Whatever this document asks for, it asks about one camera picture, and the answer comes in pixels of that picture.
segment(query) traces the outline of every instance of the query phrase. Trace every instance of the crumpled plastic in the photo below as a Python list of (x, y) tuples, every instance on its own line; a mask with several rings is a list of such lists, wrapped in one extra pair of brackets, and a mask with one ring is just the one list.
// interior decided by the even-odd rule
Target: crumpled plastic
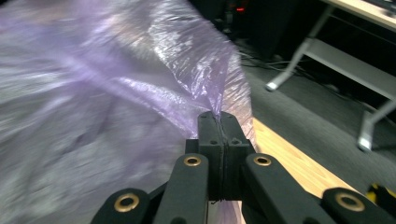
[[(0, 8), (0, 223), (89, 223), (169, 179), (197, 116), (253, 142), (235, 47), (184, 0), (14, 0)], [(239, 223), (217, 203), (213, 223)]]

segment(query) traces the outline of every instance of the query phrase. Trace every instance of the translucent plastic sheet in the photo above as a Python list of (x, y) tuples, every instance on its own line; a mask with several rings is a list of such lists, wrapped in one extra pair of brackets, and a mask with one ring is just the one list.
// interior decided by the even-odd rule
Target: translucent plastic sheet
[[(234, 46), (182, 0), (0, 8), (0, 223), (89, 223), (113, 192), (168, 180), (197, 116), (252, 139)], [(237, 223), (218, 203), (216, 223)]]

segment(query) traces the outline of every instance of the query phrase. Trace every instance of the brass screw hole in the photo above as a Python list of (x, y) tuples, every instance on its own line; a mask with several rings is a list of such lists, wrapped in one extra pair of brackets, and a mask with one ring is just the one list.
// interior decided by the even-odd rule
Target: brass screw hole
[(198, 157), (187, 157), (186, 159), (184, 159), (184, 164), (188, 166), (197, 166), (201, 164), (201, 159), (199, 159)]
[(271, 160), (263, 156), (254, 158), (254, 162), (260, 166), (269, 166), (271, 164)]
[(139, 197), (137, 197), (135, 194), (122, 194), (114, 203), (114, 209), (116, 209), (118, 212), (125, 213), (135, 209), (138, 204)]
[(348, 210), (354, 212), (361, 212), (364, 210), (363, 202), (352, 194), (348, 193), (337, 193), (335, 195), (335, 200), (341, 206), (345, 207)]

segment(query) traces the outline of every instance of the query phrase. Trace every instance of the gray carpet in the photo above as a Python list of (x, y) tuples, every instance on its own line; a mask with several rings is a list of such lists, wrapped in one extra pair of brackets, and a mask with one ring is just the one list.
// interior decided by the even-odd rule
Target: gray carpet
[(375, 151), (364, 153), (356, 141), (366, 106), (340, 98), (306, 77), (294, 76), (269, 92), (264, 86), (277, 71), (245, 66), (244, 70), (255, 118), (356, 190), (364, 193), (374, 182), (396, 190), (394, 123), (386, 119), (378, 123)]

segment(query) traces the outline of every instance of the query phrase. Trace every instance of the gray metal frame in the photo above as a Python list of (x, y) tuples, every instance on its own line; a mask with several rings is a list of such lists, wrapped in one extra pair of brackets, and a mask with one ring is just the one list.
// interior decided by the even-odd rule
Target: gray metal frame
[[(315, 24), (314, 28), (311, 30), (309, 33), (308, 37), (304, 40), (304, 42), (300, 45), (300, 47), (294, 52), (293, 57), (288, 64), (288, 67), (285, 69), (285, 71), (281, 72), (278, 76), (273, 78), (270, 82), (268, 82), (265, 86), (265, 89), (268, 91), (275, 91), (280, 85), (282, 85), (286, 80), (288, 80), (291, 76), (293, 76), (293, 71), (295, 67), (297, 66), (298, 62), (303, 58), (304, 55), (309, 54), (309, 49), (311, 46), (314, 46), (313, 43), (316, 41), (315, 37), (322, 28), (322, 26), (325, 24), (326, 20), (332, 15), (332, 12), (334, 11), (334, 6), (328, 5), (321, 17), (319, 18), (318, 22)], [(378, 75), (381, 75), (381, 77), (385, 77), (387, 74), (383, 75), (382, 71), (380, 72), (377, 70)], [(347, 75), (348, 77), (355, 79), (358, 77), (357, 75), (352, 75), (352, 74), (347, 74), (344, 72), (343, 75)], [(372, 146), (373, 146), (373, 133), (374, 133), (374, 128), (375, 124), (379, 122), (382, 118), (384, 118), (388, 113), (396, 109), (396, 95), (395, 91), (389, 91), (389, 90), (381, 90), (378, 88), (376, 85), (372, 85), (370, 81), (366, 80), (366, 83), (361, 83), (361, 81), (358, 81), (360, 84), (377, 91), (378, 93), (381, 93), (389, 98), (389, 100), (382, 105), (380, 108), (378, 108), (374, 113), (369, 113), (366, 112), (363, 116), (363, 120), (361, 123), (361, 132), (358, 138), (358, 148), (361, 149), (362, 151), (371, 151)]]

